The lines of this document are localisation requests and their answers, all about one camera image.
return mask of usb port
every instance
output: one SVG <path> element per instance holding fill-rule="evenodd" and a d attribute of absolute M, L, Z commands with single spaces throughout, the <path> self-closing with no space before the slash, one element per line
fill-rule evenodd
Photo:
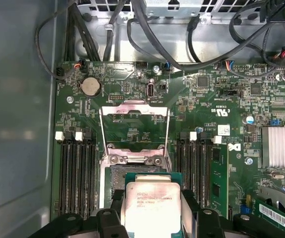
<path fill-rule="evenodd" d="M 147 85 L 147 96 L 148 97 L 153 97 L 154 96 L 154 84 L 153 83 L 149 83 Z"/>

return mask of silver screw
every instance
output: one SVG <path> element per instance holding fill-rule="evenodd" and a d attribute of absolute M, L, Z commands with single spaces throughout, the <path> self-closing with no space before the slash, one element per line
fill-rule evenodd
<path fill-rule="evenodd" d="M 112 164 L 117 163 L 117 161 L 118 161 L 117 156 L 112 156 L 111 158 L 109 158 L 109 161 L 110 161 Z"/>
<path fill-rule="evenodd" d="M 240 218 L 243 219 L 244 221 L 249 221 L 250 220 L 250 217 L 246 216 L 246 215 L 241 215 Z"/>
<path fill-rule="evenodd" d="M 211 215 L 212 214 L 212 211 L 211 210 L 204 210 L 203 211 L 205 214 L 207 214 L 207 215 Z"/>
<path fill-rule="evenodd" d="M 252 165 L 252 164 L 253 164 L 253 159 L 250 158 L 250 157 L 247 157 L 247 158 L 245 159 L 245 164 L 246 164 L 246 165 Z"/>
<path fill-rule="evenodd" d="M 158 65 L 155 65 L 154 67 L 152 67 L 152 71 L 154 73 L 159 73 L 160 72 L 160 67 Z"/>
<path fill-rule="evenodd" d="M 72 96 L 68 96 L 68 97 L 67 97 L 67 102 L 68 102 L 69 104 L 73 103 L 73 102 L 74 102 L 74 98 L 73 98 Z"/>
<path fill-rule="evenodd" d="M 155 159 L 154 163 L 155 163 L 155 165 L 160 165 L 161 164 L 161 159 Z"/>

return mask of white slot latch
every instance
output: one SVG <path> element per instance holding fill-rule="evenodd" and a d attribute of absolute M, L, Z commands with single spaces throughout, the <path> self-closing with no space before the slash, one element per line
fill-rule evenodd
<path fill-rule="evenodd" d="M 190 132 L 190 141 L 196 141 L 197 140 L 197 132 L 191 131 Z"/>
<path fill-rule="evenodd" d="M 63 131 L 56 131 L 55 132 L 55 140 L 64 140 Z"/>
<path fill-rule="evenodd" d="M 212 139 L 213 144 L 222 144 L 222 136 L 215 135 Z"/>
<path fill-rule="evenodd" d="M 83 132 L 78 131 L 75 133 L 75 140 L 77 141 L 83 141 Z"/>

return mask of white sticker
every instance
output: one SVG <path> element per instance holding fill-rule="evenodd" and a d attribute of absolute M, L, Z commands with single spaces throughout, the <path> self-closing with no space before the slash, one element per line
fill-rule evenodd
<path fill-rule="evenodd" d="M 217 135 L 230 135 L 230 125 L 217 125 Z"/>
<path fill-rule="evenodd" d="M 260 212 L 285 227 L 285 217 L 260 204 Z"/>

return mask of cable connector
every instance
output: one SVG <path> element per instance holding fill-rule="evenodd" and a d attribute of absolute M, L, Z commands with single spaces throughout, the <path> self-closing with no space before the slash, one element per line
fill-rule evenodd
<path fill-rule="evenodd" d="M 187 26 L 187 31 L 188 32 L 194 31 L 198 27 L 199 22 L 200 22 L 200 14 L 195 17 L 192 17 Z"/>

